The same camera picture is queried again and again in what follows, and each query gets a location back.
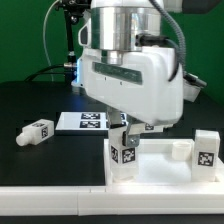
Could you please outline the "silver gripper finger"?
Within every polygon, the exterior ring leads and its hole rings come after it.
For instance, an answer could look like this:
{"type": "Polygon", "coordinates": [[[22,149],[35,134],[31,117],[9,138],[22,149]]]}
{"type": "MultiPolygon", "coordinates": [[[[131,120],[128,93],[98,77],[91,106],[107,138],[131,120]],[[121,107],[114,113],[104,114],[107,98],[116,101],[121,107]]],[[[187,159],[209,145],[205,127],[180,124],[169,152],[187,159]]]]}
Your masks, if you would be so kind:
{"type": "Polygon", "coordinates": [[[122,134],[122,144],[125,147],[137,147],[140,143],[140,134],[144,131],[142,122],[131,121],[122,134]]]}
{"type": "Polygon", "coordinates": [[[121,120],[121,113],[114,108],[108,108],[107,109],[107,119],[109,123],[109,128],[119,128],[122,127],[122,120],[121,120]]]}

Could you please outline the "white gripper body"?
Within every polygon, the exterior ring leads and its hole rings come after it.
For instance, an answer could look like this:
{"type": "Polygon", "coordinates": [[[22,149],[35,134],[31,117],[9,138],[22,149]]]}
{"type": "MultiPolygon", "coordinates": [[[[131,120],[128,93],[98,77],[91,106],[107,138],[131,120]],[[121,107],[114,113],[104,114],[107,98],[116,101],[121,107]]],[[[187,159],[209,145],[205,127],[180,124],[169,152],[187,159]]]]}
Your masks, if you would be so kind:
{"type": "Polygon", "coordinates": [[[172,48],[126,52],[120,66],[102,63],[99,50],[86,48],[80,75],[88,96],[142,122],[169,125],[182,116],[182,68],[172,48]]]}

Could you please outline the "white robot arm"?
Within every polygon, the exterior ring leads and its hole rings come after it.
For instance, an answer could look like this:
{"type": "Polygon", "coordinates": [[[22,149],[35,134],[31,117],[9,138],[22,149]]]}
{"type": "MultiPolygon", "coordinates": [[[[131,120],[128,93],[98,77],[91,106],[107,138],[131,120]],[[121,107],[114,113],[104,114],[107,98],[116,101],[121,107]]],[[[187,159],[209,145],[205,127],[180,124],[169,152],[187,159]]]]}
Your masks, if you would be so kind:
{"type": "Polygon", "coordinates": [[[136,147],[145,126],[178,122],[206,83],[185,70],[186,44],[171,11],[203,14],[221,0],[78,0],[78,84],[108,106],[109,138],[136,147]]]}

